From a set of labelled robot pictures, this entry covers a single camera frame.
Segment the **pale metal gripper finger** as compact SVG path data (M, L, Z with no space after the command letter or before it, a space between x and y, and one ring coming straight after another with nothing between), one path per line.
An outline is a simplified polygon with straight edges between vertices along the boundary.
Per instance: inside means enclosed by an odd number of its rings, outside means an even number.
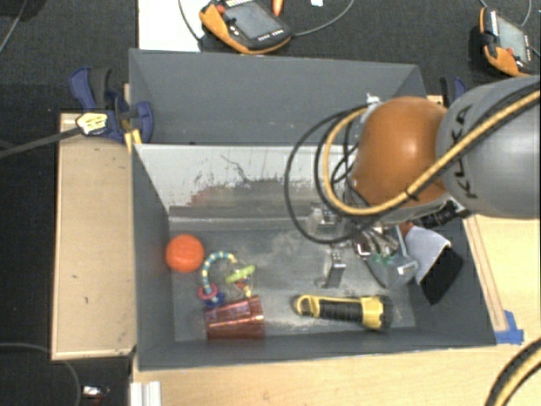
M346 263L342 259L342 252L339 250L332 250L329 257L330 264L325 273L324 288L338 288L346 270Z
M325 206L313 209L313 230L316 233L335 233L337 230L337 215Z

